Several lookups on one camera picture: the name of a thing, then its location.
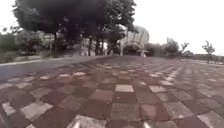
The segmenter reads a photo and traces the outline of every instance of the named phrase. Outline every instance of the paved plaza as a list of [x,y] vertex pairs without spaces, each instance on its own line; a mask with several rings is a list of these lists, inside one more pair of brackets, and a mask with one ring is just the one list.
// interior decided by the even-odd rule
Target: paved plaza
[[110,57],[1,81],[0,103],[12,128],[224,128],[224,67]]

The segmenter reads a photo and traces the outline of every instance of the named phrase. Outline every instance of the paving tile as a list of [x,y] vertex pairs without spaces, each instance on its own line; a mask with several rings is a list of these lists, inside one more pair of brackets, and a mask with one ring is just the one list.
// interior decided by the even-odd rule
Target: paving tile
[[25,128],[30,124],[30,121],[20,113],[13,113],[8,118],[13,128]]
[[176,119],[174,122],[178,128],[208,128],[204,122],[195,116]]
[[164,85],[164,86],[173,86],[172,83],[170,83],[169,81],[165,81],[165,80],[160,81],[160,84]]
[[5,89],[5,88],[9,88],[9,87],[12,87],[12,86],[13,86],[13,84],[11,84],[11,83],[1,84],[0,85],[0,90]]
[[3,103],[2,108],[8,116],[16,112],[9,102]]
[[115,91],[115,87],[116,87],[116,85],[114,85],[114,84],[100,84],[98,86],[98,89]]
[[36,128],[35,126],[33,126],[32,124],[30,124],[29,126],[27,126],[26,128]]
[[94,88],[77,87],[75,88],[73,95],[89,98],[94,92],[95,92]]
[[84,75],[86,75],[86,73],[84,73],[84,72],[76,72],[73,75],[74,76],[84,76]]
[[102,100],[88,100],[82,105],[79,114],[105,120],[109,116],[110,110],[111,102],[105,102]]
[[184,91],[173,91],[171,92],[177,99],[183,100],[192,100],[193,97]]
[[67,96],[58,106],[73,112],[79,110],[83,103],[87,100],[85,98],[77,98],[75,96]]
[[224,107],[216,108],[213,111],[224,118]]
[[205,113],[210,110],[204,104],[196,100],[187,100],[187,101],[183,101],[182,103],[196,115]]
[[141,117],[155,121],[166,121],[170,119],[169,114],[162,104],[141,105]]
[[25,82],[30,82],[30,81],[33,81],[35,78],[30,76],[30,77],[26,77],[26,78],[23,78],[23,81]]
[[197,92],[197,91],[194,91],[194,90],[189,90],[189,91],[186,91],[188,94],[190,94],[194,99],[200,99],[200,98],[205,98],[206,96]]
[[32,95],[22,90],[10,91],[5,96],[15,109],[24,107],[34,101]]
[[31,85],[32,85],[31,83],[23,82],[23,83],[16,84],[15,86],[21,89]]
[[96,90],[91,96],[91,99],[98,99],[104,101],[112,101],[113,99],[113,92],[112,91],[104,91],[104,90]]
[[58,105],[66,96],[66,94],[54,90],[41,97],[40,100],[52,105]]
[[134,92],[115,92],[113,102],[137,103],[137,98]]
[[186,118],[193,115],[181,102],[164,103],[164,107],[173,119]]
[[212,100],[211,98],[203,98],[203,99],[199,99],[199,102],[201,102],[202,104],[204,104],[205,106],[209,107],[209,108],[219,108],[222,105],[219,104],[218,102]]
[[202,122],[204,122],[209,128],[223,128],[224,119],[215,112],[209,112],[206,114],[197,116]]
[[69,77],[70,75],[69,74],[60,74],[58,76],[64,78],[64,77]]
[[91,117],[77,115],[66,128],[74,128],[74,126],[77,125],[81,128],[105,128],[106,123],[105,120],[97,120]]
[[85,82],[83,84],[83,87],[86,87],[86,88],[97,88],[98,86],[99,86],[99,83],[91,82],[91,81]]
[[113,103],[110,117],[112,120],[138,121],[138,105]]
[[38,101],[22,108],[21,111],[27,119],[34,121],[52,107],[50,104]]
[[52,89],[42,87],[42,88],[38,88],[37,90],[30,92],[30,94],[33,95],[33,97],[39,99],[39,98],[47,95],[51,91],[52,91]]
[[52,108],[33,122],[37,128],[66,128],[74,118],[74,113],[60,108]]
[[177,102],[178,101],[178,99],[169,92],[156,93],[156,95],[163,102]]
[[17,82],[19,80],[20,80],[20,78],[12,78],[12,79],[9,79],[7,81],[10,82],[10,83],[13,83],[13,82]]
[[212,96],[212,99],[219,102],[220,104],[224,105],[224,97],[220,95]]
[[75,88],[76,87],[74,85],[65,85],[58,88],[57,90],[61,93],[72,94],[75,91]]
[[166,88],[162,86],[149,86],[149,88],[152,90],[152,92],[166,92]]
[[134,92],[132,85],[118,84],[115,88],[116,92]]
[[138,92],[136,93],[138,103],[156,104],[161,102],[154,93]]
[[155,128],[177,128],[173,121],[156,122]]

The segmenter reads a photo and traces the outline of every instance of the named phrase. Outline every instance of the checkered pavement pattern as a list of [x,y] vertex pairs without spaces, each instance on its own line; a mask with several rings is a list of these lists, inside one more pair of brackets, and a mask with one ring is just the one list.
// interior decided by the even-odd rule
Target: checkered pavement pattern
[[119,59],[2,81],[0,103],[15,128],[224,128],[220,69]]

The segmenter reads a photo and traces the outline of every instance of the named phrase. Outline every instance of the overcast sky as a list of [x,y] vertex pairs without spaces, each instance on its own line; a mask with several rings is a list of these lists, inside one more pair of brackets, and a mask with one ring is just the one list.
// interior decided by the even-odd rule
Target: overcast sky
[[[150,43],[166,43],[171,37],[179,43],[189,42],[189,50],[204,53],[202,45],[208,40],[217,55],[224,55],[223,0],[135,0],[135,24],[145,27]],[[0,26],[15,22],[12,14],[14,0],[0,1]]]

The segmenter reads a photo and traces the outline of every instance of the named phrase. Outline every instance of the distant tree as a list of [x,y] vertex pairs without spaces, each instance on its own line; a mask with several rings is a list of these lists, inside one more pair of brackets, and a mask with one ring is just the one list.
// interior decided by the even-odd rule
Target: distant tree
[[16,51],[15,36],[12,34],[0,35],[0,52]]
[[207,52],[207,63],[209,63],[212,53],[215,52],[215,48],[207,40],[205,42],[206,45],[203,45],[202,48]]
[[167,38],[167,44],[165,45],[165,52],[168,53],[170,57],[176,56],[179,46],[178,42],[172,38]]
[[154,56],[155,49],[152,47],[152,44],[148,43],[144,46],[146,56]]

